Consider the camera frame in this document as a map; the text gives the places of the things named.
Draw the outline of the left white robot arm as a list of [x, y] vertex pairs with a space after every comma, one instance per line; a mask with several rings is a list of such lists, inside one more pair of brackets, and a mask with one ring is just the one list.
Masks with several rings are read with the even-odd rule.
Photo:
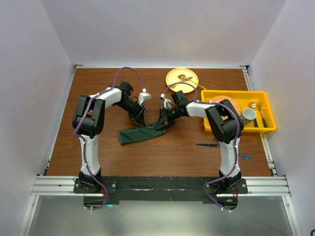
[[79, 172], [79, 184], [91, 193], [104, 188], [101, 180], [101, 166], [98, 158], [99, 135], [103, 131], [105, 110], [109, 106], [119, 106], [128, 113], [128, 117], [140, 126], [145, 126], [143, 102], [152, 96], [145, 88], [141, 90], [137, 101], [130, 97], [133, 87], [128, 82], [119, 86], [110, 86], [93, 95], [79, 96], [72, 126], [73, 136], [79, 138], [82, 165]]

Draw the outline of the dark green cloth napkin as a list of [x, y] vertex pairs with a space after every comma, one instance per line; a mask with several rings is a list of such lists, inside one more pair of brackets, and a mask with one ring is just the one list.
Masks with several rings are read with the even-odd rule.
[[166, 133], [165, 129], [156, 130], [157, 123], [131, 129], [120, 130], [118, 137], [121, 145], [150, 140]]

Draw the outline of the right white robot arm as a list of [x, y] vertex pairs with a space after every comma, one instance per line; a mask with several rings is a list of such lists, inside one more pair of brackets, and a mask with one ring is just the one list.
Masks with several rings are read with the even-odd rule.
[[242, 175], [238, 162], [238, 145], [244, 123], [232, 103], [224, 99], [220, 102], [189, 101], [182, 91], [171, 95], [174, 104], [161, 94], [160, 101], [164, 107], [159, 110], [156, 130], [166, 129], [175, 124], [181, 117], [206, 118], [211, 131], [220, 147], [221, 165], [219, 178], [208, 183], [218, 182], [224, 193], [231, 193], [241, 180]]

